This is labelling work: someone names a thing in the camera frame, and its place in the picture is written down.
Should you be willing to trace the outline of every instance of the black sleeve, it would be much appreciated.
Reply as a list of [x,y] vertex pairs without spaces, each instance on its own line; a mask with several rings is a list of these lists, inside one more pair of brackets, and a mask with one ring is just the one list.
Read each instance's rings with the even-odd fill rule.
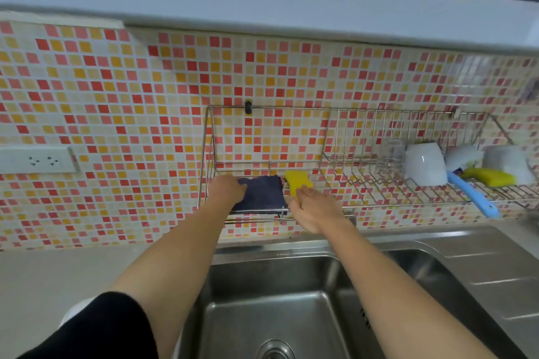
[[157,346],[140,305],[123,293],[106,292],[19,359],[124,357],[158,359]]

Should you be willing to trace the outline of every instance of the drain strainer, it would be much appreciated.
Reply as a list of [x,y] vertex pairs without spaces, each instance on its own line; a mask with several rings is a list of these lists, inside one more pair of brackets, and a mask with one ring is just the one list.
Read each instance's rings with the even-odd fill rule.
[[285,342],[272,339],[262,344],[256,359],[296,359],[296,357]]

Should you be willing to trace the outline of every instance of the yellow scrubber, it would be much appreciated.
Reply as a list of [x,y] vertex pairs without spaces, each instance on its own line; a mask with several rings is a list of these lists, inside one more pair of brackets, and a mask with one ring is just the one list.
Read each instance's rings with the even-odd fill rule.
[[516,177],[510,173],[487,168],[468,168],[462,172],[463,179],[476,179],[491,188],[500,186],[516,185]]
[[290,186],[290,194],[296,199],[298,198],[296,196],[296,190],[300,187],[303,185],[308,188],[314,186],[313,182],[309,180],[309,175],[303,171],[286,171],[285,180],[288,182],[288,186]]

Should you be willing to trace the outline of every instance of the hand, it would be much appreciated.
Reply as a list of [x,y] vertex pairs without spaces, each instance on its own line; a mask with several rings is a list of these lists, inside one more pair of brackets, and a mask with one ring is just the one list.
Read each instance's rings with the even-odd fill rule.
[[223,200],[234,206],[243,200],[247,185],[240,185],[232,175],[218,175],[208,186],[208,197],[211,200]]
[[341,205],[331,195],[325,195],[314,188],[303,185],[296,191],[299,202],[292,198],[288,207],[296,221],[311,233],[323,233],[325,226],[338,220],[345,220]]

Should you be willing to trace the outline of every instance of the wire shelf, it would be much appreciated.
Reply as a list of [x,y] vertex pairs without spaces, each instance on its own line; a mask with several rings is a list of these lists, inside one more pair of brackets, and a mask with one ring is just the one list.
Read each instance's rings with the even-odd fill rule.
[[[248,115],[243,106],[207,107],[199,206],[207,197],[208,179],[217,174],[251,178],[283,176],[287,170],[307,172],[315,187],[342,202],[349,217],[364,208],[468,204],[470,200],[453,185],[419,187],[412,179],[377,172],[382,140],[434,141],[443,151],[461,144],[478,149],[514,145],[488,113],[270,106],[253,106],[252,110]],[[278,145],[283,142],[286,147]],[[514,202],[526,208],[539,199],[537,185],[489,188],[471,183],[493,202]],[[290,195],[286,181],[284,195]],[[234,212],[227,223],[293,220],[288,212]]]

